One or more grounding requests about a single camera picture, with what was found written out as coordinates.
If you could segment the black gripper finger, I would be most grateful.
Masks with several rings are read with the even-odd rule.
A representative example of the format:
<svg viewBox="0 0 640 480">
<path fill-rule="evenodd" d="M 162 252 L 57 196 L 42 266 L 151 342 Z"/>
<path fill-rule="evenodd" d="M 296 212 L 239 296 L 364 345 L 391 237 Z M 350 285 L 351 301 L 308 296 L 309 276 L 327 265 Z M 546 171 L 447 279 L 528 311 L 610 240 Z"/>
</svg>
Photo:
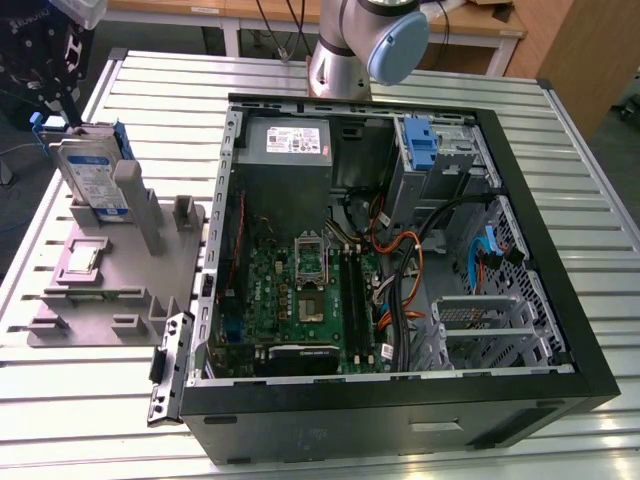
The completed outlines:
<svg viewBox="0 0 640 480">
<path fill-rule="evenodd" d="M 43 103 L 52 112 L 61 115 L 71 127 L 78 127 L 82 124 L 81 112 L 77 106 L 79 95 L 79 80 L 77 79 L 72 79 L 69 82 L 53 79 L 46 82 L 42 90 Z"/>
</svg>

